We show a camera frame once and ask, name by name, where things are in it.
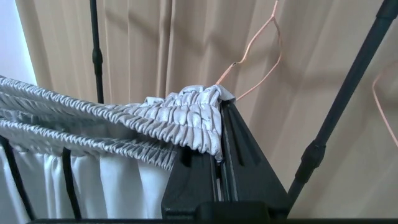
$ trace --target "curtain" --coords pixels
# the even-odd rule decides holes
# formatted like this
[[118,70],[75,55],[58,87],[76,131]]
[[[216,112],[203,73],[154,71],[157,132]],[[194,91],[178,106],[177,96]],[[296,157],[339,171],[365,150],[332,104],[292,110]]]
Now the curtain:
[[[280,1],[276,18],[283,61],[263,85],[236,104],[286,189],[381,3]],[[187,85],[214,84],[230,63],[240,60],[273,5],[271,0],[98,1],[105,103],[142,102]],[[89,2],[17,0],[17,6],[37,84],[96,101]],[[371,93],[377,73],[398,59],[397,39],[395,21],[290,217],[397,217],[398,149]],[[275,28],[270,26],[254,43],[248,60],[222,85],[239,96],[267,73],[278,53]],[[397,70],[377,86],[395,131]]]

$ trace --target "black metal rod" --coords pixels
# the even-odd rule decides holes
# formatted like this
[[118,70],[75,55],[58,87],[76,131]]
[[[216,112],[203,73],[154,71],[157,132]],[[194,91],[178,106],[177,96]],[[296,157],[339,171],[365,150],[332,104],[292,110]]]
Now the black metal rod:
[[330,135],[397,14],[398,0],[384,0],[317,137],[306,148],[302,156],[302,162],[297,169],[295,179],[288,192],[289,197],[292,199],[292,205],[303,186],[308,182],[312,172],[320,165]]
[[100,49],[100,37],[98,35],[98,16],[97,1],[90,0],[91,28],[93,31],[93,63],[97,87],[97,99],[99,103],[104,103],[104,91],[102,84],[102,53]]

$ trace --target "curtain fold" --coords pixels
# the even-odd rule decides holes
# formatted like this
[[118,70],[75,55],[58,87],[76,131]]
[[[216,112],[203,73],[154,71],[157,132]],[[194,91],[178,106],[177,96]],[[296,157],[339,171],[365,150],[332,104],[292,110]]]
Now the curtain fold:
[[[276,18],[282,31],[283,61],[263,85],[237,102],[237,107],[286,189],[381,3],[280,0]],[[99,0],[105,103],[142,102],[147,96],[164,97],[187,85],[214,84],[230,63],[241,59],[273,5],[271,0]],[[96,101],[89,1],[17,0],[17,6],[38,85]],[[397,39],[398,25],[394,21],[331,136],[322,165],[305,186],[291,217],[397,217],[394,186],[398,180],[394,171],[398,149],[371,94],[376,74],[398,60]],[[236,96],[255,85],[277,59],[276,40],[275,28],[267,27],[254,43],[248,60],[235,67],[222,85]],[[395,132],[397,71],[394,68],[377,86]],[[75,166],[89,167],[91,163],[75,162]],[[77,188],[88,184],[84,176],[91,173],[89,169],[82,174],[74,172],[81,179]],[[139,166],[139,172],[145,172],[145,168]],[[165,175],[157,175],[154,172],[149,178],[167,182]],[[144,195],[151,191],[149,182],[141,179]],[[163,184],[159,186],[155,198],[160,197]],[[89,206],[94,203],[91,199],[106,198],[79,201],[81,208],[87,209],[86,214],[94,217],[97,208]],[[102,205],[98,213],[108,209],[108,204]]]

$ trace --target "gathered fabric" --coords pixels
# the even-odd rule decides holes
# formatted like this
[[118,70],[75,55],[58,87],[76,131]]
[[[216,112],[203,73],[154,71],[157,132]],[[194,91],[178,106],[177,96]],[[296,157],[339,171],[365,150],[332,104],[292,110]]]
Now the gathered fabric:
[[[176,148],[222,159],[220,103],[226,100],[234,96],[221,85],[194,85],[166,98],[103,105],[0,77],[0,136],[9,141],[38,218],[73,218],[64,149],[71,152],[83,218],[161,218]],[[9,223],[28,222],[0,151],[0,187],[7,189],[0,198],[12,205],[0,214]]]

